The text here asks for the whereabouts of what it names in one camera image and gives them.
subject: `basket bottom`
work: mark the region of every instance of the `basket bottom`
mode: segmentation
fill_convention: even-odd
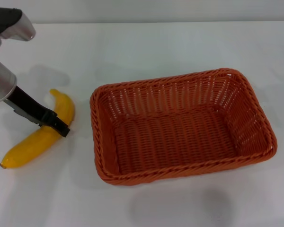
[[[238,156],[222,112],[134,117],[115,127],[118,170],[128,174]]]

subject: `banana peel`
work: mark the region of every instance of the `banana peel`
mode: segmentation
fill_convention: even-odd
[[[51,89],[50,93],[55,97],[54,111],[58,117],[68,126],[71,124],[75,107],[68,95]],[[2,168],[18,168],[48,150],[62,136],[49,126],[41,126],[40,129],[28,136],[22,142],[14,146],[3,158]]]

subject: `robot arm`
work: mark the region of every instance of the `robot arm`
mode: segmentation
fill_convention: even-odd
[[[21,10],[0,8],[0,46],[2,39],[29,41],[35,34],[32,23]],[[21,90],[17,86],[17,77],[0,62],[1,101],[11,106],[15,113],[39,126],[50,126],[64,137],[70,131],[54,111],[40,105]]]

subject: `orange wicker basket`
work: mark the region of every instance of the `orange wicker basket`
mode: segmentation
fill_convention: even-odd
[[[255,93],[233,69],[104,85],[90,108],[97,172],[114,185],[235,169],[277,149]]]

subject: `white wall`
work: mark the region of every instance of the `white wall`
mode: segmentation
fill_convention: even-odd
[[[284,0],[0,0],[33,22],[284,20]]]

